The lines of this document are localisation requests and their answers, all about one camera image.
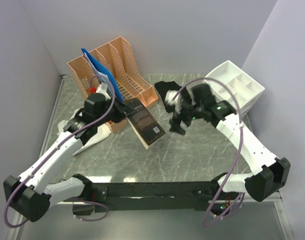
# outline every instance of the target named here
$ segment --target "black book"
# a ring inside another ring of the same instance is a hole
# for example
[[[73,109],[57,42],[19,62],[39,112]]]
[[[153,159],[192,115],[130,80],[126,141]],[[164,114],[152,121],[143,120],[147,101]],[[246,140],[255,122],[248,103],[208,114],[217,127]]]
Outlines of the black book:
[[[138,98],[127,100],[124,104],[135,110],[126,119],[146,149],[165,135],[165,131]]]

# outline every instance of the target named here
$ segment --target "book cover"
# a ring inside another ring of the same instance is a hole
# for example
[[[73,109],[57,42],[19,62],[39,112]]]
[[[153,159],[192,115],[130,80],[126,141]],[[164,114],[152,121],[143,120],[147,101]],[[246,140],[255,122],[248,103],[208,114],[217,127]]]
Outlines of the book cover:
[[[138,98],[127,100],[124,104],[135,110],[126,119],[146,149],[166,134]]]
[[[114,92],[116,94],[116,98],[118,98],[118,100],[120,102],[123,102],[124,101],[123,95],[119,91],[119,88],[117,86],[114,76],[99,61],[97,61],[97,59],[94,58],[85,48],[82,48],[81,51],[87,55],[87,57],[89,58],[89,60],[93,64],[93,66],[97,69],[97,71],[108,76],[108,79],[111,82]]]

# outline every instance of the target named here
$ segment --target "white wall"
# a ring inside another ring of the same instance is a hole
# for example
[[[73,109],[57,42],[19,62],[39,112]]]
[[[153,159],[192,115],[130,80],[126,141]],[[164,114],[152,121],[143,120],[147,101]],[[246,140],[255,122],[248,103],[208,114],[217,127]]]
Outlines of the white wall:
[[[242,66],[277,0],[20,0],[61,74],[67,62],[123,36],[142,73]]]
[[[243,69],[266,88],[250,120],[291,162],[281,194],[296,239],[305,240],[305,0],[278,0]]]
[[[0,240],[6,204],[3,181],[39,155],[59,73],[18,0],[0,0]]]

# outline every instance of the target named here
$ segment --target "white organizer tray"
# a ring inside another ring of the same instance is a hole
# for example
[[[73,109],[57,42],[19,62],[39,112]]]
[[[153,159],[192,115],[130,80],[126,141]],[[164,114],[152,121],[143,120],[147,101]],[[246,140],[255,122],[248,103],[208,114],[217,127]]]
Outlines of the white organizer tray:
[[[265,90],[262,85],[229,60],[217,66],[206,77],[221,81],[231,90],[239,103],[242,117],[246,115]],[[213,81],[204,80],[204,82],[209,84],[212,94],[219,101],[226,100],[236,108],[233,98],[226,89]]]

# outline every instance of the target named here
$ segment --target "wire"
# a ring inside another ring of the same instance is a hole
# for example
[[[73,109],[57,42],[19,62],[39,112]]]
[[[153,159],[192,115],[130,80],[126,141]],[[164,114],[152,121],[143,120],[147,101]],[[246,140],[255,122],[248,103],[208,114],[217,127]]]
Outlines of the wire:
[[[98,78],[98,79],[99,79],[99,81],[103,82],[103,81],[101,80],[101,76],[99,76],[99,75],[94,75],[94,76],[92,76],[92,77],[91,77],[91,79],[90,79],[90,83],[89,83],[90,88],[92,88],[92,87],[93,87],[93,81],[94,81],[94,78]]]
[[[113,106],[114,106],[114,103],[115,103],[115,90],[114,90],[114,87],[113,85],[110,83],[110,81],[107,81],[109,87],[110,87],[110,90],[112,92],[112,100],[111,100],[111,103],[110,103],[110,106],[109,108],[107,109],[107,111],[98,119],[96,119],[95,121],[83,126],[82,128],[74,131],[72,134],[70,134],[69,136],[67,136],[65,139],[63,139],[45,158],[43,161],[40,162],[40,164],[31,172],[31,174],[26,177],[26,179],[24,179],[14,190],[13,192],[11,193],[11,195],[9,196],[7,202],[6,202],[6,207],[4,209],[4,212],[3,212],[3,221],[4,223],[9,227],[9,228],[19,228],[21,227],[22,225],[24,225],[28,219],[25,219],[23,222],[17,224],[17,225],[13,225],[11,224],[9,221],[8,221],[8,209],[10,207],[10,204],[12,202],[12,200],[14,199],[15,195],[17,194],[17,192],[31,179],[34,177],[35,173],[37,173],[37,171],[55,154],[55,152],[62,146],[64,145],[69,139],[71,139],[72,137],[74,137],[75,135],[79,134],[80,132],[90,128],[91,126],[97,124],[98,122],[100,122],[102,119],[104,119],[108,113],[112,110]]]
[[[79,198],[77,198],[77,197],[74,197],[74,199],[75,199],[76,201],[80,201],[80,202],[83,202],[83,203],[86,203],[86,204],[97,205],[97,206],[100,206],[100,207],[103,207],[104,209],[106,209],[106,213],[105,213],[103,216],[101,216],[100,218],[96,218],[96,219],[86,219],[86,218],[82,218],[82,217],[80,217],[80,216],[76,216],[76,215],[75,215],[75,217],[76,217],[77,219],[81,220],[81,221],[85,221],[85,222],[96,222],[96,221],[102,220],[102,219],[104,219],[105,217],[107,217],[107,215],[108,215],[108,213],[109,213],[109,208],[108,208],[106,205],[104,205],[104,204],[101,204],[101,203],[95,202],[95,201],[85,201],[85,200],[81,200],[81,199],[79,199]]]
[[[237,108],[236,111],[237,111],[237,114],[238,114],[238,120],[239,120],[239,124],[241,125],[241,124],[242,124],[241,108],[240,108],[240,106],[239,106],[239,104],[238,104],[238,101],[237,101],[236,97],[233,95],[233,93],[230,91],[230,89],[229,89],[227,86],[225,86],[221,81],[219,81],[219,80],[217,80],[217,79],[215,79],[215,78],[212,78],[212,77],[199,77],[199,78],[196,78],[196,79],[194,79],[194,80],[188,82],[187,84],[185,84],[184,86],[182,86],[182,87],[179,89],[179,91],[175,94],[175,96],[173,97],[172,100],[175,100],[175,98],[179,95],[179,93],[180,93],[183,89],[185,89],[188,85],[190,85],[190,84],[192,84],[192,83],[195,83],[195,82],[197,82],[197,81],[200,81],[200,80],[207,80],[207,81],[215,82],[215,83],[219,84],[220,86],[222,86],[222,87],[229,93],[229,95],[230,95],[231,98],[233,99],[234,103],[236,104],[236,108]],[[242,152],[243,141],[244,141],[244,130],[243,130],[242,127],[240,127],[240,140],[239,140],[239,146],[238,146],[238,150],[237,150],[236,157],[235,157],[235,159],[234,159],[234,161],[233,161],[233,163],[232,163],[230,169],[228,170],[228,173],[227,173],[226,177],[224,178],[222,184],[220,185],[218,191],[216,192],[215,196],[213,197],[212,201],[210,202],[210,204],[209,204],[209,206],[208,206],[208,208],[207,208],[207,210],[206,210],[206,212],[205,212],[205,214],[204,214],[204,216],[203,216],[203,218],[202,218],[202,225],[203,225],[204,227],[208,227],[208,226],[214,224],[215,222],[217,222],[217,220],[213,220],[213,221],[210,222],[210,223],[205,223],[207,215],[210,213],[211,209],[212,209],[213,206],[215,205],[216,200],[218,199],[218,197],[219,197],[221,191],[223,190],[223,187],[225,186],[226,182],[228,181],[230,175],[232,174],[232,172],[233,172],[233,170],[234,170],[234,168],[235,168],[235,166],[236,166],[236,164],[237,164],[237,162],[238,162],[238,159],[239,159],[239,157],[240,157],[240,155],[241,155],[241,152]],[[220,218],[223,218],[223,217],[228,217],[228,216],[230,216],[232,213],[229,213],[229,214],[226,215],[226,216],[225,216],[225,214],[231,209],[231,207],[237,202],[237,200],[238,200],[239,198],[241,198],[241,199],[240,199],[240,205],[241,205],[242,202],[243,202],[243,200],[244,200],[244,196],[245,196],[244,193],[240,193],[240,194],[238,195],[238,197],[232,202],[232,204],[231,204],[229,207],[227,207],[227,208],[225,209],[225,211],[224,211],[219,217],[220,217]]]
[[[231,204],[231,196],[228,194],[228,196],[226,196],[226,206],[229,207],[229,205]]]

